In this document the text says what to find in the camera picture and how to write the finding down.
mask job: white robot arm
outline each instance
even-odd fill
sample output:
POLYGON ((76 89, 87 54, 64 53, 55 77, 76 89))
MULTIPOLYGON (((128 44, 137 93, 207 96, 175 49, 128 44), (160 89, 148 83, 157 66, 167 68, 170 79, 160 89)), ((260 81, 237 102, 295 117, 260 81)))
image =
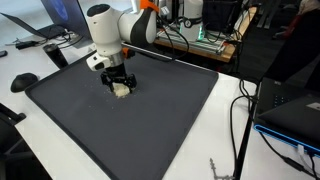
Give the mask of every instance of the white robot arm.
POLYGON ((101 79, 111 91, 114 82, 126 85, 130 92, 136 86, 134 75, 125 72, 121 41, 144 47, 156 37, 158 7, 149 0, 141 0, 139 7, 139 12, 125 14, 107 4, 100 4, 87 12, 89 30, 97 48, 97 52, 87 59, 87 64, 92 71, 105 69, 101 79))

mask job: electronic equipment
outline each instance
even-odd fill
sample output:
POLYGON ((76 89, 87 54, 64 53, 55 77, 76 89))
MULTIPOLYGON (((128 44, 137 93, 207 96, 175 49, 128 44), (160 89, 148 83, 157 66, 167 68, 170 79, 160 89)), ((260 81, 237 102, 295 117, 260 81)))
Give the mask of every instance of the electronic equipment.
POLYGON ((41 0, 41 2, 55 25, 91 39, 78 0, 41 0))
POLYGON ((264 78, 258 96, 255 130, 320 155, 319 93, 264 78))
POLYGON ((40 36, 40 37, 43 37, 46 39, 52 39, 57 36, 61 36, 61 35, 65 34, 65 30, 61 26, 50 25, 50 26, 46 26, 44 28, 36 30, 33 27, 31 27, 29 24, 27 24, 26 22, 22 21, 21 19, 15 17, 15 16, 11 16, 11 15, 4 14, 4 13, 0 13, 0 14, 5 16, 6 18, 10 19, 12 22, 16 23, 17 25, 19 25, 23 29, 29 31, 31 34, 34 34, 34 35, 37 35, 37 36, 40 36))
POLYGON ((206 30, 232 34, 244 0, 206 0, 202 18, 206 30))

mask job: gray mat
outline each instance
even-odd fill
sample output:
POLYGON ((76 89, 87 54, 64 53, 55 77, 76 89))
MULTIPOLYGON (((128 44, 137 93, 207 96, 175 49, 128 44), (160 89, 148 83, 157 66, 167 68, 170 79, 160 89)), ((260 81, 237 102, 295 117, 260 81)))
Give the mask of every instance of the gray mat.
POLYGON ((117 99, 86 57, 26 94, 112 179, 161 179, 215 85, 218 74, 137 54, 125 62, 134 93, 117 99))

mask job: white desk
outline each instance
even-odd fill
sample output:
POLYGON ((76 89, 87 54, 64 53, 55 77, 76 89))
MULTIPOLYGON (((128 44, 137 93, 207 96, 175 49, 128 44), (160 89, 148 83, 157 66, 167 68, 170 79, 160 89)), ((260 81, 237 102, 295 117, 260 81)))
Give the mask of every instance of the white desk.
MULTIPOLYGON (((109 179, 107 175, 26 95, 10 92, 17 74, 31 72, 44 78, 57 71, 41 47, 16 50, 0 47, 8 56, 0 59, 0 102, 27 118, 16 128, 53 179, 109 179)), ((87 52, 87 48, 62 51, 69 62, 87 52)), ((220 74, 219 80, 201 110, 197 120, 166 172, 167 180, 213 180, 209 159, 212 158, 218 175, 232 175, 233 152, 229 130, 229 109, 240 95, 239 80, 220 74)), ((256 86, 246 82, 252 94, 256 86)), ((247 101, 237 101, 233 110, 237 150, 247 122, 247 101)))

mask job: laptop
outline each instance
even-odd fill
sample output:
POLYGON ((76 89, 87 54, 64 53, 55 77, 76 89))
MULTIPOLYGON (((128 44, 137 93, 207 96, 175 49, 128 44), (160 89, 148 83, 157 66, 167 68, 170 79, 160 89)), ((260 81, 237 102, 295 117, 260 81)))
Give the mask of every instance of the laptop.
POLYGON ((54 24, 36 30, 33 27, 31 27, 29 24, 25 23, 24 21, 22 21, 21 19, 15 17, 15 16, 11 16, 11 15, 4 14, 4 13, 0 13, 0 14, 7 17, 8 19, 13 21, 17 25, 24 28, 25 30, 29 31, 31 34, 34 34, 34 35, 37 35, 37 36, 40 36, 40 37, 43 37, 46 39, 52 39, 52 38, 64 35, 66 33, 63 27, 57 26, 54 24))
POLYGON ((255 130, 320 156, 318 92, 264 78, 258 95, 255 130))

